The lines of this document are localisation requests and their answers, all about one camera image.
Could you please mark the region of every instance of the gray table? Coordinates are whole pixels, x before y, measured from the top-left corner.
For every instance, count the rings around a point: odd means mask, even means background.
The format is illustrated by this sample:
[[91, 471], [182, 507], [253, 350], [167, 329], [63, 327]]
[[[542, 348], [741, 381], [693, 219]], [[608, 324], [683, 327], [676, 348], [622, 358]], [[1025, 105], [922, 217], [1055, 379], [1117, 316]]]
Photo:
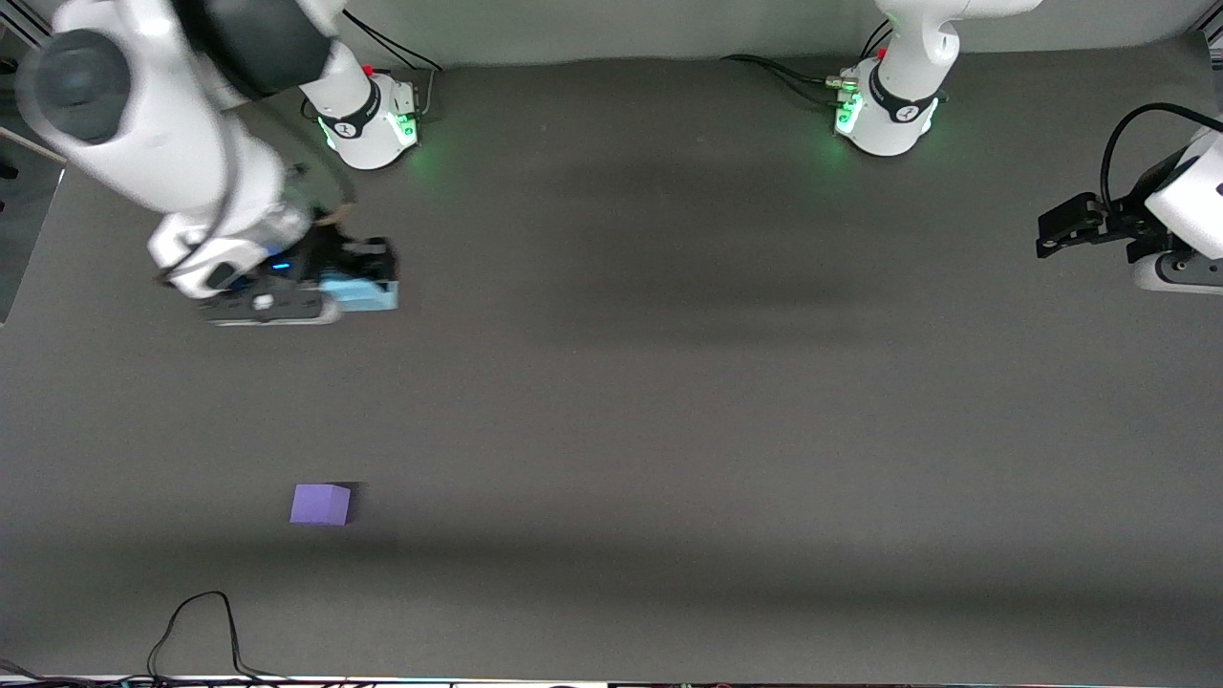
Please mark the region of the gray table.
[[[1206, 49], [948, 88], [872, 159], [745, 65], [446, 73], [349, 224], [404, 307], [325, 328], [204, 324], [70, 171], [0, 335], [0, 646], [136, 670], [219, 587], [295, 673], [1219, 684], [1223, 301], [1032, 248], [1125, 111], [1211, 106]], [[311, 481], [360, 521], [289, 527]]]

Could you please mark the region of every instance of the white wall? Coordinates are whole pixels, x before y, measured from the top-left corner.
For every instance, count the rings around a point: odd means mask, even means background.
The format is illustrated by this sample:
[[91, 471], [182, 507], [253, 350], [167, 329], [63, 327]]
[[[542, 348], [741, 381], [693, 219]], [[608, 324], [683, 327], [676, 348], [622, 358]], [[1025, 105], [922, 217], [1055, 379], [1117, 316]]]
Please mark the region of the white wall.
[[[60, 0], [33, 0], [50, 13]], [[1190, 26], [1211, 0], [1046, 0], [1036, 11], [960, 24], [970, 51], [1148, 43]], [[871, 0], [352, 0], [349, 9], [443, 65], [592, 57], [715, 57], [856, 51], [879, 21]], [[378, 66], [394, 60], [352, 24], [342, 38]]]

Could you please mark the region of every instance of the purple cube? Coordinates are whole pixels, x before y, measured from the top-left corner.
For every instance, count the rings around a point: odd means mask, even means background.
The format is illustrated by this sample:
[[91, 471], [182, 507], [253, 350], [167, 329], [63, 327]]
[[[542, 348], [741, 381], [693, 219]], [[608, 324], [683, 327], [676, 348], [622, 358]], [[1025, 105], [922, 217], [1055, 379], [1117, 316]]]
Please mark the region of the purple cube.
[[298, 485], [289, 523], [344, 525], [349, 522], [349, 489], [339, 485]]

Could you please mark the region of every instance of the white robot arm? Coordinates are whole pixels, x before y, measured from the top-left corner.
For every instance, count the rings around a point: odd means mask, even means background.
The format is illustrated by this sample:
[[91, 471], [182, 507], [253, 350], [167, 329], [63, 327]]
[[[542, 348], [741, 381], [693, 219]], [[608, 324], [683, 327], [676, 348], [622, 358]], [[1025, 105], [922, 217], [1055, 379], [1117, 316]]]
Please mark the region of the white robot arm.
[[936, 97], [960, 55], [953, 21], [1007, 17], [1036, 9], [1042, 0], [876, 0], [892, 22], [887, 56], [868, 55], [841, 70], [857, 83], [843, 92], [835, 130], [873, 155], [899, 155], [929, 130]]
[[[1188, 145], [1148, 169], [1132, 191], [1113, 199], [1108, 169], [1125, 126], [1162, 110], [1201, 123]], [[1109, 138], [1101, 193], [1080, 193], [1040, 218], [1036, 254], [1047, 258], [1079, 243], [1130, 240], [1134, 282], [1151, 291], [1223, 293], [1223, 122], [1170, 103], [1126, 115]]]
[[[330, 321], [328, 285], [394, 304], [394, 253], [320, 225], [279, 155], [215, 103], [301, 86], [341, 159], [386, 165], [416, 143], [410, 86], [368, 76], [334, 39], [339, 0], [71, 0], [20, 75], [27, 121], [132, 200], [165, 214], [148, 248], [218, 324]], [[369, 303], [358, 303], [373, 309]]]

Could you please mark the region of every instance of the cable connector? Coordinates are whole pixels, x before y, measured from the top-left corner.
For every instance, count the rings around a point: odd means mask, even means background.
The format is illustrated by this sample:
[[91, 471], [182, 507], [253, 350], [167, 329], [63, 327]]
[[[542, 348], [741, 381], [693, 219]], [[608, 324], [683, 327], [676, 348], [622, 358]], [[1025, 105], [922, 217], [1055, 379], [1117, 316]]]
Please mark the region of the cable connector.
[[837, 90], [845, 90], [849, 93], [857, 93], [857, 77], [856, 76], [828, 76], [824, 77], [824, 86], [828, 88], [835, 88]]

